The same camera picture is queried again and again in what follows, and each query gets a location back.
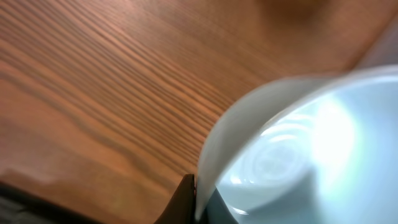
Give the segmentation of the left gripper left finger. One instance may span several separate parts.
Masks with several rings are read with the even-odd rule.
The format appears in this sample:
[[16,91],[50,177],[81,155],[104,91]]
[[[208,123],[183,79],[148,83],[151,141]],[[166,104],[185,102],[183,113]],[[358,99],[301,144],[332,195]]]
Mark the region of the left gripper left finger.
[[196,205],[195,176],[186,174],[179,183],[166,208],[155,224],[195,223]]

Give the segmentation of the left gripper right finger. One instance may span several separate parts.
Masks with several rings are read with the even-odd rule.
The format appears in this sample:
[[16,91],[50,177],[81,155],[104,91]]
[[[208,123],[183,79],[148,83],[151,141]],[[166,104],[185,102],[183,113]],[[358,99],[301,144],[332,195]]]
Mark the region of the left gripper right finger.
[[238,224],[227,205],[223,201],[218,189],[215,189],[208,204],[198,221],[199,224]]

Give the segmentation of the mint green small bowl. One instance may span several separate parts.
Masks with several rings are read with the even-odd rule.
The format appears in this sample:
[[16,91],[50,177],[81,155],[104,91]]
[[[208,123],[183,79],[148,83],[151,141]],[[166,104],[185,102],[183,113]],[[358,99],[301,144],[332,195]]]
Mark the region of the mint green small bowl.
[[196,220],[215,189],[237,223],[397,223],[397,66],[249,92],[203,145]]

